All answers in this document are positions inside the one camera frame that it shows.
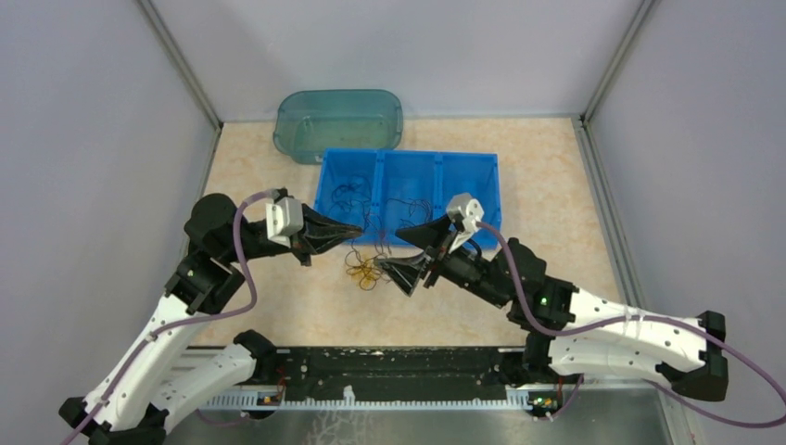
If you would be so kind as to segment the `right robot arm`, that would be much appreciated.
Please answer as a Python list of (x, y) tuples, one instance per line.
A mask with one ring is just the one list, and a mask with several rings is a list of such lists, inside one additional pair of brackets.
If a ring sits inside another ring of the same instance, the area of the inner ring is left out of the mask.
[(704, 311), (674, 318), (598, 297), (547, 274), (547, 263), (510, 237), (492, 259), (476, 243), (450, 249), (458, 233), (448, 217), (400, 229), (420, 248), (408, 258), (375, 265), (406, 295), (444, 279), (506, 309), (527, 332), (520, 358), (500, 368), (510, 385), (575, 381), (578, 375), (639, 378), (698, 401), (723, 401), (729, 365), (718, 342), (724, 315)]

